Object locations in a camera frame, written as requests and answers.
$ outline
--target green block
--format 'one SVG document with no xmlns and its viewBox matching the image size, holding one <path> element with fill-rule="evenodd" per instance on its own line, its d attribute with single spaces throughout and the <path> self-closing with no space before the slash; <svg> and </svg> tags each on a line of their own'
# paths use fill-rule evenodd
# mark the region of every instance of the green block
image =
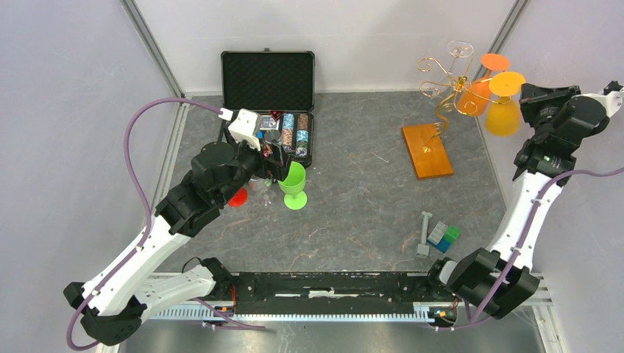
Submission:
<svg viewBox="0 0 624 353">
<path fill-rule="evenodd" d="M 448 241 L 449 243 L 453 243 L 455 240 L 457 240 L 459 233 L 461 233 L 459 231 L 459 228 L 450 226 L 442 239 Z"/>
</svg>

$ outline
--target red disc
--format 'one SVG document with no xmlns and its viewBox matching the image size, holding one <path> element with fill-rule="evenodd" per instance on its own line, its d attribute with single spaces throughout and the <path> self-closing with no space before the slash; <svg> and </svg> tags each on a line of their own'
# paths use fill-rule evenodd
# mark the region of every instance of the red disc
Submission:
<svg viewBox="0 0 624 353">
<path fill-rule="evenodd" d="M 240 189 L 227 204 L 231 207 L 240 207 L 247 201 L 247 189 Z"/>
</svg>

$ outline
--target red object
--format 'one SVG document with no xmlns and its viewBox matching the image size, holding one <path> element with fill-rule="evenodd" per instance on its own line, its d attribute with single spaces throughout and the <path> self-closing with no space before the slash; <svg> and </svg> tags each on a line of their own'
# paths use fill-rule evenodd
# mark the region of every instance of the red object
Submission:
<svg viewBox="0 0 624 353">
<path fill-rule="evenodd" d="M 227 204 L 230 207 L 240 207 L 247 201 L 247 189 L 240 189 Z"/>
<path fill-rule="evenodd" d="M 275 120 L 280 120 L 284 116 L 284 114 L 286 114 L 286 112 L 280 112 L 280 111 L 277 111 L 277 110 L 271 110 L 271 116 Z"/>
</svg>

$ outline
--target green plastic cup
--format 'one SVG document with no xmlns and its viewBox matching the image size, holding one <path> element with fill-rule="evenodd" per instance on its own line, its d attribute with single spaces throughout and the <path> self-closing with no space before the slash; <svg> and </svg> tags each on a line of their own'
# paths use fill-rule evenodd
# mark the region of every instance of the green plastic cup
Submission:
<svg viewBox="0 0 624 353">
<path fill-rule="evenodd" d="M 303 192 L 303 188 L 305 188 L 305 169 L 303 165 L 297 162 L 291 163 L 286 179 L 277 183 L 286 194 L 284 196 L 284 204 L 291 210 L 301 210 L 308 203 L 308 195 Z"/>
</svg>

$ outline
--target stack of poker chips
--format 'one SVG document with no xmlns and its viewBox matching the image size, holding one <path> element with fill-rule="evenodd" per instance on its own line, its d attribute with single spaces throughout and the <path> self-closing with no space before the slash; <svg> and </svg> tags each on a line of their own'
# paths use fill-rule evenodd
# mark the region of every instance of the stack of poker chips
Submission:
<svg viewBox="0 0 624 353">
<path fill-rule="evenodd" d="M 294 115 L 287 113 L 284 115 L 282 124 L 282 146 L 286 151 L 292 151 L 292 137 L 294 130 Z"/>
<path fill-rule="evenodd" d="M 297 119 L 297 144 L 295 146 L 295 155 L 305 157 L 308 155 L 308 114 L 299 115 Z"/>
</svg>

